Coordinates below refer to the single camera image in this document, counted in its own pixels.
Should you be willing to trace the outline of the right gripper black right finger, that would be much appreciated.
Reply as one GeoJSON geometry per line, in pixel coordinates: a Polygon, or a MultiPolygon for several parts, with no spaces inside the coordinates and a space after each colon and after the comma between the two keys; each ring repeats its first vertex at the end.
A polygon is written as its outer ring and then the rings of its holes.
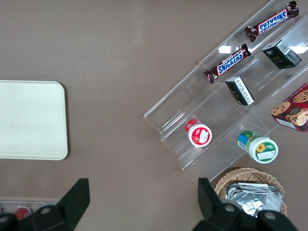
{"type": "Polygon", "coordinates": [[[198,204],[204,219],[195,231],[239,231],[241,211],[230,203],[222,203],[207,178],[198,179],[198,204]]]}

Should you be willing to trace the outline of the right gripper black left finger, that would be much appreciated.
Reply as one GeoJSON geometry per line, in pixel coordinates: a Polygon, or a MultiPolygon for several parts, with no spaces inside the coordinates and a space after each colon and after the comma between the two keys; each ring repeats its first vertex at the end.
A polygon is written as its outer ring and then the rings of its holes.
{"type": "Polygon", "coordinates": [[[55,205],[19,221],[20,231],[73,231],[90,204],[89,179],[79,179],[55,205]]]}

